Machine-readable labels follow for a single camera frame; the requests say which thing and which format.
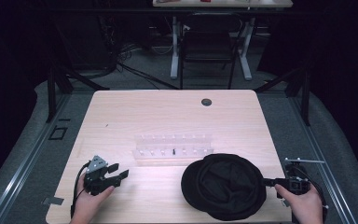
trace table surface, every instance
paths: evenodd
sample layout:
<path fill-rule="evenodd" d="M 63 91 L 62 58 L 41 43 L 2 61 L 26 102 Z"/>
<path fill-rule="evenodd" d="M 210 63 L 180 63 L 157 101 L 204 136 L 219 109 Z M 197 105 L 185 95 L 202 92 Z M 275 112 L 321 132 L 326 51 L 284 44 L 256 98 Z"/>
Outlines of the table surface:
<path fill-rule="evenodd" d="M 210 99 L 205 106 L 202 99 Z M 52 204 L 48 223 L 68 223 L 76 175 L 98 155 L 119 163 L 118 175 L 129 176 L 103 203 L 94 223 L 214 223 L 220 222 L 191 207 L 180 181 L 185 168 L 201 158 L 135 159 L 135 136 L 210 134 L 214 153 L 244 157 L 265 178 L 284 177 L 269 128 L 253 91 L 97 91 L 90 102 Z M 274 188 L 246 222 L 291 220 Z"/>
<path fill-rule="evenodd" d="M 159 3 L 153 0 L 154 7 L 291 7 L 291 0 L 179 0 Z"/>

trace black cable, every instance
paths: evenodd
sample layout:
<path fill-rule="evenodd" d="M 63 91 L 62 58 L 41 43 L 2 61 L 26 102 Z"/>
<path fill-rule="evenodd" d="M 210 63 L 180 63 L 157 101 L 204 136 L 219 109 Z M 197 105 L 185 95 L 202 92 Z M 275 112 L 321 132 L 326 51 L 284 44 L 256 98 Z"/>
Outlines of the black cable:
<path fill-rule="evenodd" d="M 83 172 L 83 170 L 90 165 L 90 162 L 91 162 L 91 161 L 89 161 L 89 162 L 87 162 L 86 164 L 84 164 L 84 165 L 82 166 L 82 168 L 80 169 L 79 173 L 77 174 L 76 181 L 75 181 L 75 187 L 74 187 L 74 199 L 72 200 L 72 205 L 71 205 L 71 218 L 74 216 L 74 213 L 75 213 L 77 197 L 78 197 L 78 196 L 80 195 L 80 193 L 83 192 L 83 190 L 84 190 L 84 189 L 82 189 L 82 190 L 80 191 L 80 193 L 79 193 L 78 195 L 76 195 L 76 194 L 77 194 L 77 184 L 78 184 L 78 182 L 79 182 L 80 175 L 81 175 L 81 173 Z"/>
<path fill-rule="evenodd" d="M 158 79 L 158 78 L 156 78 L 156 77 L 153 77 L 153 76 L 151 76 L 151 75 L 149 75 L 149 74 L 147 74 L 147 73 L 145 73 L 145 72 L 142 72 L 142 71 L 136 70 L 136 69 L 134 69 L 134 68 L 128 67 L 128 66 L 125 65 L 124 63 L 117 62 L 117 64 L 120 65 L 123 69 L 125 69 L 125 70 L 127 70 L 127 71 L 133 73 L 134 75 L 136 75 L 136 76 L 138 76 L 138 77 L 143 77 L 143 78 L 145 78 L 146 80 L 151 80 L 151 81 L 157 82 L 157 83 L 159 83 L 159 84 L 162 84 L 162 85 L 164 85 L 164 86 L 167 86 L 167 87 L 169 87 L 169 88 L 172 88 L 172 89 L 174 89 L 174 90 L 179 90 L 179 88 L 177 88 L 177 87 L 175 87 L 175 86 L 173 86 L 173 85 L 171 85 L 171 84 L 169 84 L 169 83 L 167 83 L 167 82 L 164 82 L 164 81 L 162 81 L 162 80 L 160 80 L 160 79 Z"/>

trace black fabric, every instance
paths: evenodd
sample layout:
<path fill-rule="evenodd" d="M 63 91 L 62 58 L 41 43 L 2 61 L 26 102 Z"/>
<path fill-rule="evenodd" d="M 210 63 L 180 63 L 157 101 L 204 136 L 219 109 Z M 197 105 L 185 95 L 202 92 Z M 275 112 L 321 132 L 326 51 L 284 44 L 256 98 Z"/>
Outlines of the black fabric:
<path fill-rule="evenodd" d="M 237 155 L 212 154 L 191 163 L 182 176 L 182 192 L 196 209 L 223 221 L 245 219 L 266 200 L 263 176 Z"/>

